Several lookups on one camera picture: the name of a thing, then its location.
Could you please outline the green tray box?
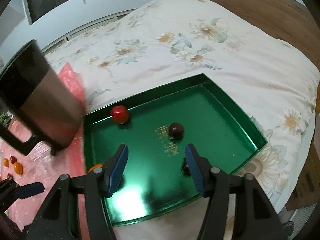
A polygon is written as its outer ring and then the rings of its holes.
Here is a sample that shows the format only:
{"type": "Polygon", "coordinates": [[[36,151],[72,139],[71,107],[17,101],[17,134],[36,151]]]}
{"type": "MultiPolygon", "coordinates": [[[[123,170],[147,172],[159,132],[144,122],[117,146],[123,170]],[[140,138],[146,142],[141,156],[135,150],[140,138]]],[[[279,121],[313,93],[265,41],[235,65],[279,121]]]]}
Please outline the green tray box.
{"type": "Polygon", "coordinates": [[[84,116],[87,168],[112,157],[120,144],[129,159],[116,193],[105,199],[113,226],[155,218],[199,198],[193,180],[182,172],[185,147],[224,172],[235,174],[267,144],[261,129],[204,74],[177,80],[118,101],[129,121],[112,120],[112,105],[84,116]],[[172,139],[179,123],[183,137],[172,139]]]}

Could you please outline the dark plum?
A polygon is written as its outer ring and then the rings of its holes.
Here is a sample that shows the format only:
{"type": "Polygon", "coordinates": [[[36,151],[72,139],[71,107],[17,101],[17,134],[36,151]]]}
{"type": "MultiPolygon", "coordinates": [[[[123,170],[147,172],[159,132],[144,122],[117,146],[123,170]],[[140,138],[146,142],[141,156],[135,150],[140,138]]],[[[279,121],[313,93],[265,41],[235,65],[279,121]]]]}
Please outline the dark plum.
{"type": "Polygon", "coordinates": [[[168,135],[172,139],[180,139],[183,137],[184,127],[179,123],[173,123],[169,126],[168,135]]]}
{"type": "Polygon", "coordinates": [[[187,164],[187,161],[185,158],[183,158],[183,163],[182,163],[182,172],[185,176],[188,176],[190,177],[191,176],[191,173],[190,173],[190,170],[189,170],[189,166],[187,164]]]}

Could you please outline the large orange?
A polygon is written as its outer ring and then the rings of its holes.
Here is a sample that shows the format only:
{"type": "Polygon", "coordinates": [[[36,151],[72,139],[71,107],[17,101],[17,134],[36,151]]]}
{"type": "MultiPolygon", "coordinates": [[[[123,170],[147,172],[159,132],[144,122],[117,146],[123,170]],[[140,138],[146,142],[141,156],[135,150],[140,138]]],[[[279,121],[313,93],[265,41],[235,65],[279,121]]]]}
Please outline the large orange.
{"type": "Polygon", "coordinates": [[[92,167],[87,171],[87,173],[93,171],[95,168],[99,168],[99,167],[102,167],[102,166],[103,166],[103,163],[96,164],[96,165],[92,166],[92,167]]]}

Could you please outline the small orange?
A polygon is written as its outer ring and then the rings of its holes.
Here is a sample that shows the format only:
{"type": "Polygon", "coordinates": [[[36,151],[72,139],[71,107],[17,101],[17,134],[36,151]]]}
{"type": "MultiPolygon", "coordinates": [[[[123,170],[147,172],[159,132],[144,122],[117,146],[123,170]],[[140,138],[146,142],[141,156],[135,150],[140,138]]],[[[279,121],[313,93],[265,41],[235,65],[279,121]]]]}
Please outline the small orange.
{"type": "Polygon", "coordinates": [[[3,159],[3,165],[4,165],[5,167],[9,167],[9,160],[8,160],[7,158],[4,158],[4,159],[3,159]]]}

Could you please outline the copper black electric kettle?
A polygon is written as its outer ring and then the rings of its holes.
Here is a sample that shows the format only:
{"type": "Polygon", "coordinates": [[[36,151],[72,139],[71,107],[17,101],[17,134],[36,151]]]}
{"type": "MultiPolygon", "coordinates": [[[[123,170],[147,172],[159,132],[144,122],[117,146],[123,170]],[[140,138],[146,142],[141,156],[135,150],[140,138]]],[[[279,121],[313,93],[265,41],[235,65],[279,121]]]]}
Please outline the copper black electric kettle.
{"type": "Polygon", "coordinates": [[[23,155],[42,141],[53,152],[68,147],[84,115],[84,107],[53,71],[35,40],[26,43],[1,71],[1,103],[31,131],[31,137],[22,142],[1,127],[1,138],[23,155]]]}

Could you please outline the floral bed quilt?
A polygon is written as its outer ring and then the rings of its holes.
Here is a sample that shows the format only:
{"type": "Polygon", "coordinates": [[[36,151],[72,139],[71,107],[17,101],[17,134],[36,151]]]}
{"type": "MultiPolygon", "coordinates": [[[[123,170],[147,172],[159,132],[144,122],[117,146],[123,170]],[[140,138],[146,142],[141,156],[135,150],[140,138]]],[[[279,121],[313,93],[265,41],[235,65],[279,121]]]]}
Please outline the floral bed quilt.
{"type": "Polygon", "coordinates": [[[298,49],[209,0],[156,0],[46,56],[80,73],[90,111],[206,74],[268,140],[253,173],[277,212],[293,192],[315,127],[319,70],[298,49]]]}

